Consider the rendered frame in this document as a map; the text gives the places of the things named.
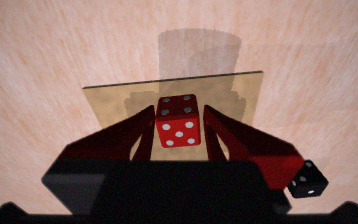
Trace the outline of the tan flat mat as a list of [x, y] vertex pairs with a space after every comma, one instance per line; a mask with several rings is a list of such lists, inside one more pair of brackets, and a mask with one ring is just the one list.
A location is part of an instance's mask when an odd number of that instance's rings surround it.
[[252, 71], [89, 86], [82, 91], [102, 129], [132, 117], [150, 105], [154, 105], [156, 116], [161, 97], [196, 95], [201, 144], [163, 148], [155, 123], [150, 160], [208, 160], [204, 105], [252, 126], [263, 76], [263, 71]]

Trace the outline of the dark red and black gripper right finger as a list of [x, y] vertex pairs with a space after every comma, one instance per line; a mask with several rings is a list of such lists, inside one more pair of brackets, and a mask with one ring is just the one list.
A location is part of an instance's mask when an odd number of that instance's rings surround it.
[[256, 162], [270, 191], [284, 191], [304, 165], [304, 158], [292, 143], [230, 118], [209, 105], [204, 105], [203, 124], [208, 160], [227, 160], [218, 134], [228, 149], [228, 160]]

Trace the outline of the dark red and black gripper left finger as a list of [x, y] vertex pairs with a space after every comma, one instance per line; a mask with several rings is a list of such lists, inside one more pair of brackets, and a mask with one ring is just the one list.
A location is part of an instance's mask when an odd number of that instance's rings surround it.
[[132, 160], [150, 160], [155, 129], [155, 109], [150, 105], [132, 117], [67, 144], [56, 158], [130, 160], [132, 147], [141, 140]]

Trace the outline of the red die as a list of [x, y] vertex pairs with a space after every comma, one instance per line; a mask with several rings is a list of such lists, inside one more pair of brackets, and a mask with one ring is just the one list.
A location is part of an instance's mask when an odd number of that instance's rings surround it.
[[161, 97], [155, 123], [163, 148], [201, 144], [200, 116], [194, 94]]

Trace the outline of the black die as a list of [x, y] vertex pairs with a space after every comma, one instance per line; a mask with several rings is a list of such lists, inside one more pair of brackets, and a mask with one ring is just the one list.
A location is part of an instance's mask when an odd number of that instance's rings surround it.
[[320, 196], [328, 184], [328, 180], [315, 164], [311, 160], [305, 160], [287, 188], [292, 197], [298, 199]]

